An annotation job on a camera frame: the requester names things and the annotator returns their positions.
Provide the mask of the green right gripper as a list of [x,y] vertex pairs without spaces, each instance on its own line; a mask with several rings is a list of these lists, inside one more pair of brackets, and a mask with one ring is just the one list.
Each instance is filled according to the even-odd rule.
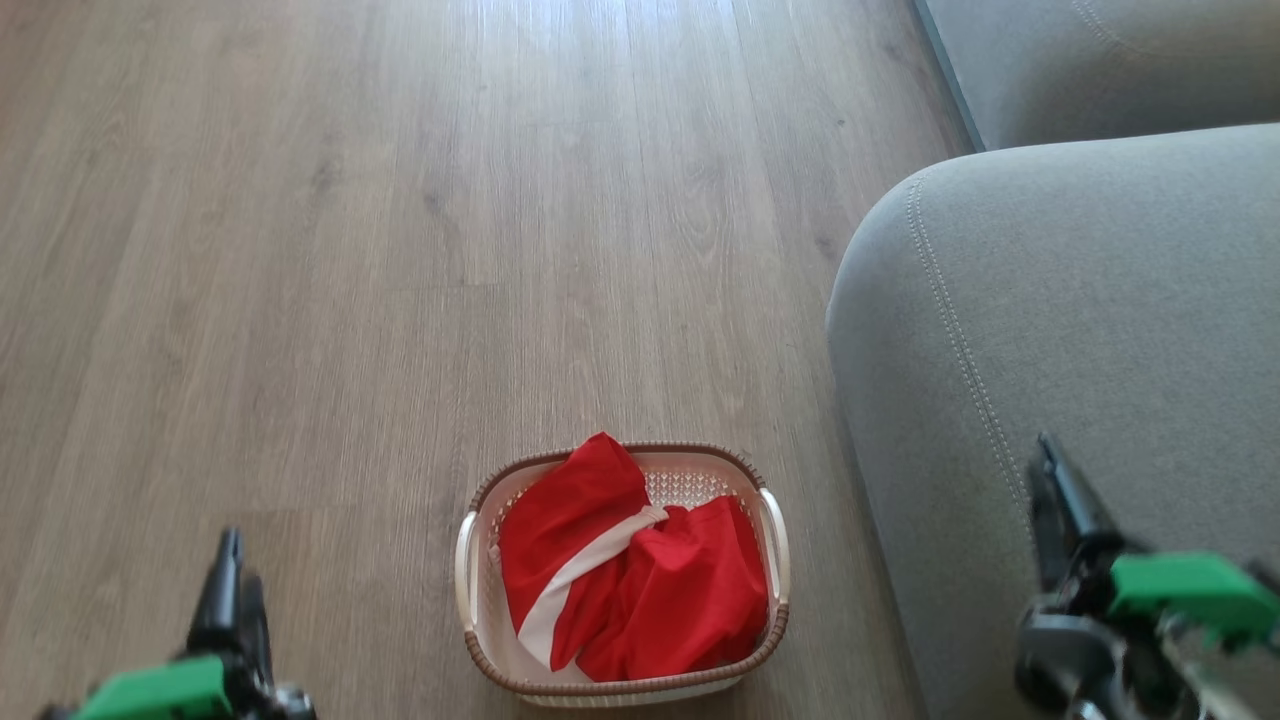
[[1280,656],[1280,594],[1216,553],[1123,553],[1110,511],[1056,438],[1029,469],[1038,597],[1020,620],[1015,685],[1043,714],[1247,714],[1251,705],[1180,639],[1226,656]]

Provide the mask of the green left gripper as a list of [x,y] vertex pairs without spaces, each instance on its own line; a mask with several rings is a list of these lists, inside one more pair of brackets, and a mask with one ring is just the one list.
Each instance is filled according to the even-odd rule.
[[265,585],[241,582],[243,560],[241,530],[225,528],[188,629],[193,657],[114,674],[40,720],[317,720],[305,691],[275,685]]

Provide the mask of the red garment with white trim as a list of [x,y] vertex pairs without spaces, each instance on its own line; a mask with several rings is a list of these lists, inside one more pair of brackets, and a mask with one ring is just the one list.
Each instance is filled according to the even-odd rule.
[[500,524],[498,552],[520,644],[558,673],[607,628],[634,537],[666,521],[628,451],[607,433],[534,482]]

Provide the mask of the plain red garment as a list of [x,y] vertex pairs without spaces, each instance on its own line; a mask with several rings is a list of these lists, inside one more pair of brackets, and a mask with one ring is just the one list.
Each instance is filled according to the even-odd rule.
[[749,657],[768,619],[764,568],[740,502],[717,497],[640,530],[600,630],[575,661],[593,682],[699,673]]

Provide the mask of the grey fabric sofa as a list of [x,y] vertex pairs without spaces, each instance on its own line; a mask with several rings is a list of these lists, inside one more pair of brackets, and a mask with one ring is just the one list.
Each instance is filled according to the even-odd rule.
[[1025,471],[1280,573],[1280,0],[916,0],[973,154],[893,187],[826,316],[929,720],[1030,717]]

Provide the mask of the white brown-rimmed laundry basket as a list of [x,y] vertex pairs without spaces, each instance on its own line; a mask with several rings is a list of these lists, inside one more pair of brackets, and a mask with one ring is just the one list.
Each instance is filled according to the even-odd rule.
[[740,454],[699,442],[626,442],[663,505],[694,507],[732,496],[750,518],[769,592],[768,624],[754,651],[723,667],[640,682],[590,683],[577,669],[552,673],[518,643],[498,562],[498,536],[509,506],[570,450],[534,454],[492,473],[474,493],[454,544],[454,597],[470,657],[495,685],[545,708],[631,708],[727,691],[762,666],[785,637],[792,559],[778,500]]

